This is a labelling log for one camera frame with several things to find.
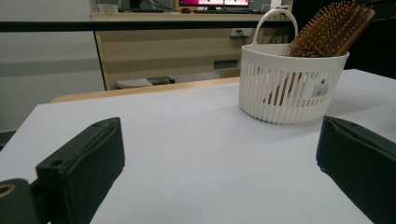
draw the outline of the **wooden hairbrush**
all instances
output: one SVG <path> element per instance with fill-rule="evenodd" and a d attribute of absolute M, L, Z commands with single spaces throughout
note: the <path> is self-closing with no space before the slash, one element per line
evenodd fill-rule
<path fill-rule="evenodd" d="M 332 3 L 321 9 L 304 29 L 290 43 L 290 57 L 337 57 L 347 53 L 358 37 L 364 32 L 375 17 L 375 11 L 365 5 L 356 5 L 355 1 Z M 296 74 L 292 75 L 293 83 Z M 286 82 L 282 92 L 276 88 L 274 105 L 279 94 L 283 103 Z M 272 102 L 272 93 L 268 105 Z"/>

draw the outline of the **white wall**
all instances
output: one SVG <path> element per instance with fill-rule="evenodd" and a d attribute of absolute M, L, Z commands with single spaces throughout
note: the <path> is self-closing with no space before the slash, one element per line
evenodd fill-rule
<path fill-rule="evenodd" d="M 90 0 L 12 0 L 0 21 L 89 21 L 90 12 Z M 103 90 L 93 32 L 0 33 L 0 132 L 57 96 Z"/>

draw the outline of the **monitor screen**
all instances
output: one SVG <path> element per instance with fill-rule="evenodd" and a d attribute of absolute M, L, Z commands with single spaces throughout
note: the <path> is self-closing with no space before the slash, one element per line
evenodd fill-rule
<path fill-rule="evenodd" d="M 248 7 L 249 0 L 179 0 L 180 7 L 207 7 L 214 10 L 216 7 Z"/>

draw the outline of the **black plastic part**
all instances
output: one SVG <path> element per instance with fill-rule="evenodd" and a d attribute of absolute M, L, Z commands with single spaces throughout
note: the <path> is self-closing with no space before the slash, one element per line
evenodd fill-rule
<path fill-rule="evenodd" d="M 94 123 L 40 162 L 51 223 L 90 223 L 124 164 L 119 118 Z"/>
<path fill-rule="evenodd" d="M 0 182 L 0 223 L 44 223 L 38 217 L 35 200 L 26 180 Z"/>
<path fill-rule="evenodd" d="M 396 223 L 396 144 L 350 121 L 325 117 L 317 161 L 374 223 Z"/>
<path fill-rule="evenodd" d="M 49 203 L 48 193 L 41 188 L 38 180 L 35 180 L 30 184 L 30 191 L 32 192 L 32 197 L 35 200 L 35 210 L 40 222 L 43 224 L 49 223 L 52 210 Z"/>
<path fill-rule="evenodd" d="M 175 30 L 256 28 L 257 21 L 0 21 L 0 33 L 81 32 L 125 30 Z M 264 28 L 290 28 L 290 21 L 266 21 Z"/>

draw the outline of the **desk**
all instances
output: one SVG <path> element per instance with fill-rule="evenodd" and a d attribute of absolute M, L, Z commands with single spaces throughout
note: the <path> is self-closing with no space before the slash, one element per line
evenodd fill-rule
<path fill-rule="evenodd" d="M 396 141 L 396 80 L 347 70 L 327 115 Z M 38 105 L 0 153 L 0 179 L 88 125 L 120 117 L 126 166 L 92 223 L 371 223 L 323 174 L 321 120 L 274 125 L 238 106 L 238 83 Z"/>
<path fill-rule="evenodd" d="M 89 99 L 98 99 L 105 97 L 114 97 L 114 96 L 122 96 L 122 95 L 132 95 L 132 94 L 140 94 L 140 93 L 148 93 L 148 92 L 156 92 L 156 91 L 175 91 L 175 90 L 183 90 L 188 88 L 197 88 L 197 87 L 205 87 L 226 83 L 236 83 L 239 82 L 239 77 L 226 77 L 220 79 L 210 79 L 203 81 L 194 81 L 194 82 L 183 82 L 176 83 L 171 85 L 159 85 L 159 86 L 149 86 L 142 88 L 131 88 L 126 90 L 114 90 L 114 91 L 97 91 L 97 92 L 87 92 L 87 93 L 79 93 L 79 94 L 69 94 L 57 97 L 52 100 L 53 103 L 61 103 L 68 101 L 79 101 L 79 100 L 89 100 Z"/>

